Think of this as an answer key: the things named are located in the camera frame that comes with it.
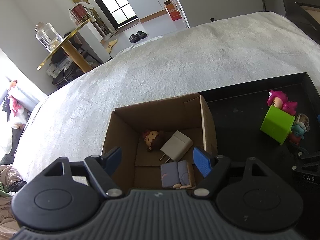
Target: transparent water jug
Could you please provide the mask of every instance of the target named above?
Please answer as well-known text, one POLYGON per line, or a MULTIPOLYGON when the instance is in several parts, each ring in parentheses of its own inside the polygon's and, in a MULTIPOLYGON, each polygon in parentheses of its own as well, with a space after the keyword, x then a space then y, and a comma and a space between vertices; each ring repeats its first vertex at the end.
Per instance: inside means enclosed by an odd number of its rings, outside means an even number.
POLYGON ((63 40, 50 23, 39 22, 36 25, 36 31, 36 38, 49 52, 52 52, 63 40))

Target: green cube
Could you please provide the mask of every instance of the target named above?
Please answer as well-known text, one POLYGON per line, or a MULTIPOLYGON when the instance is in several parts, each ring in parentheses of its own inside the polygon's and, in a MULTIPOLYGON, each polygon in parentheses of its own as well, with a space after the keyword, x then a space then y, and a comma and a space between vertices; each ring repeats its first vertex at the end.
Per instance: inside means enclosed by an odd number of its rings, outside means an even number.
POLYGON ((260 130, 275 139, 282 145, 291 133, 295 117, 279 108, 270 106, 260 130))

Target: wooden table leg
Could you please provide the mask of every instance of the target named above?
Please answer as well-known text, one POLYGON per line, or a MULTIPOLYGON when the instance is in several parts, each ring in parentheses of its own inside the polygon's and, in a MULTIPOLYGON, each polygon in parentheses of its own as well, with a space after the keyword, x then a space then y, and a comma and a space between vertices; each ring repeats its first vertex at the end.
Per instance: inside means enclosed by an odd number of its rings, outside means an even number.
POLYGON ((93 68, 89 65, 89 63, 81 56, 79 51, 76 50, 76 48, 71 44, 70 41, 67 41, 62 45, 62 48, 64 51, 72 58, 72 60, 78 65, 79 68, 84 73, 89 72, 90 70, 93 70, 93 68))

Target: doorway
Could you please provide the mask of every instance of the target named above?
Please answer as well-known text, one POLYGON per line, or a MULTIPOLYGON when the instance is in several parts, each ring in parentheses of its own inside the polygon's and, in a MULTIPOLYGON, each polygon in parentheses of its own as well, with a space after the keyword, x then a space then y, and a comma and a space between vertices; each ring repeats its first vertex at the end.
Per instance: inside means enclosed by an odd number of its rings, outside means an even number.
POLYGON ((95 0, 115 29, 137 18, 127 0, 95 0))

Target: white blanket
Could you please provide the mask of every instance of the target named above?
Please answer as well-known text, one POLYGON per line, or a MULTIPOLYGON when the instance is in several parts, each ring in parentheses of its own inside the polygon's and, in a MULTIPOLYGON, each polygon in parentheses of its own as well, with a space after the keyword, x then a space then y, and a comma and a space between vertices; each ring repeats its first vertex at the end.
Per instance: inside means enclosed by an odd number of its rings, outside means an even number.
POLYGON ((59 156, 100 154, 118 106, 299 72, 319 89, 319 69, 320 46, 272 12, 186 29, 131 49, 50 95, 34 109, 14 166, 30 181, 59 156))

